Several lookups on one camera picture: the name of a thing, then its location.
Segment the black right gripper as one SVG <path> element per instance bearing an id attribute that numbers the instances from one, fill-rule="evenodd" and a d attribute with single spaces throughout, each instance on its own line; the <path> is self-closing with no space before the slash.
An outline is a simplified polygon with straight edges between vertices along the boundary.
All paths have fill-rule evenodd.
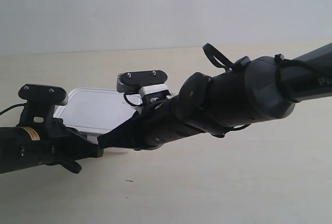
<path id="1" fill-rule="evenodd" d="M 98 136 L 99 147 L 155 150 L 166 143 L 204 133 L 176 117 L 176 100 L 173 97 L 151 104 L 140 114 L 135 112 L 113 130 Z"/>

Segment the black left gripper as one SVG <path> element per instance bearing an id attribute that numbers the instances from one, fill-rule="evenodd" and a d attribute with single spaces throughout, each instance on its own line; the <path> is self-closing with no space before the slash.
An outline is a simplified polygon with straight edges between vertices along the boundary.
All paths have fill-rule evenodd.
<path id="1" fill-rule="evenodd" d="M 34 159 L 37 165 L 61 165 L 70 172 L 80 172 L 81 166 L 76 160 L 104 155 L 104 150 L 90 142 L 87 135 L 66 128 L 63 120 L 53 117 L 56 106 L 66 104 L 66 99 L 56 103 L 26 101 L 16 127 L 24 130 L 30 140 L 19 146 L 19 158 Z"/>

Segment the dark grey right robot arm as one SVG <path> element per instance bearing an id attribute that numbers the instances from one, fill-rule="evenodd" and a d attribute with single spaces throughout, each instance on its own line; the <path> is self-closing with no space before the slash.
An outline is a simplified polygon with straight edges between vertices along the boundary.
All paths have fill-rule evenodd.
<path id="1" fill-rule="evenodd" d="M 142 102 L 131 118 L 98 137 L 101 148 L 154 150 L 208 133 L 223 138 L 251 124 L 283 119 L 297 103 L 331 96 L 331 44 L 292 60 L 282 54 L 231 62 L 211 44 L 203 51 L 223 73 L 192 74 L 173 95 L 162 71 L 126 72 L 117 78 L 124 98 Z"/>

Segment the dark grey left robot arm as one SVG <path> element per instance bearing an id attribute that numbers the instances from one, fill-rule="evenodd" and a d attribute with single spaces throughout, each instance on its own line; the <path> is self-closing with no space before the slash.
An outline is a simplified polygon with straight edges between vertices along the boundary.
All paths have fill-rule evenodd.
<path id="1" fill-rule="evenodd" d="M 23 107 L 15 127 L 1 128 L 2 174 L 41 165 L 60 165 L 78 174 L 79 160 L 103 156 L 99 145 L 53 116 L 53 103 L 28 101 Z"/>

